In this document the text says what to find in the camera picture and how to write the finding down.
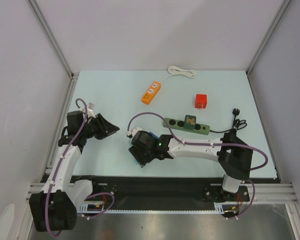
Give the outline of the olive green power strip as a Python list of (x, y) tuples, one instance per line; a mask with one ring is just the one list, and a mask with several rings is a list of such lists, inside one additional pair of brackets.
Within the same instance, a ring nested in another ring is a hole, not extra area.
[(177, 120), (173, 118), (164, 118), (163, 120), (163, 127), (167, 128), (168, 125), (171, 129), (183, 131), (183, 132), (190, 132), (195, 134), (202, 134), (202, 135), (208, 135), (210, 133), (210, 126), (205, 124), (199, 124), (196, 122), (195, 129), (189, 130), (184, 128), (184, 120)]

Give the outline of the orange power strip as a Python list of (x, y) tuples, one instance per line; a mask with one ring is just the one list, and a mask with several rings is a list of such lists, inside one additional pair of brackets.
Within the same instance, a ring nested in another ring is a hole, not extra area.
[(161, 89), (161, 83), (157, 81), (153, 82), (152, 85), (149, 87), (149, 89), (141, 98), (142, 103), (149, 105), (160, 89)]

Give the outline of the dark green cube plug adapter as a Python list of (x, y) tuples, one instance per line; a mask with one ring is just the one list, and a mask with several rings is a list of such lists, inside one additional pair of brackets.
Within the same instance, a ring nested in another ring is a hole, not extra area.
[(190, 129), (193, 130), (195, 129), (195, 125), (196, 125), (196, 116), (193, 115), (185, 115), (184, 118), (184, 128), (185, 129)]

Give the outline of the red cube plug adapter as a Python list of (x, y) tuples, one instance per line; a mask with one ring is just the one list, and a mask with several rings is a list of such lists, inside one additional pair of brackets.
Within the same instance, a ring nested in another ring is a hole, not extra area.
[(205, 109), (208, 104), (208, 98), (206, 94), (196, 94), (195, 97), (195, 108)]

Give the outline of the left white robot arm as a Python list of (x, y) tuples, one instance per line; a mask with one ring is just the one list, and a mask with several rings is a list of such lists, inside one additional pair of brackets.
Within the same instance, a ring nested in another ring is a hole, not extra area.
[(101, 114), (80, 110), (67, 114), (67, 126), (58, 141), (58, 153), (52, 171), (39, 193), (30, 196), (35, 228), (38, 232), (59, 235), (72, 230), (77, 220), (77, 210), (87, 197), (94, 200), (100, 195), (100, 187), (88, 179), (79, 180), (70, 187), (74, 167), (90, 138), (102, 140), (117, 131)]

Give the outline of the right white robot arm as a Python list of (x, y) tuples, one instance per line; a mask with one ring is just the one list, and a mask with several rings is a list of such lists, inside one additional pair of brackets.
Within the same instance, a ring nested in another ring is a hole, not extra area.
[(253, 150), (233, 132), (214, 140), (189, 140), (172, 134), (156, 137), (136, 127), (127, 132), (127, 137), (131, 139), (129, 152), (141, 167), (154, 159), (185, 157), (219, 163), (225, 172), (220, 194), (227, 201), (233, 200), (238, 195), (241, 182), (250, 178)]

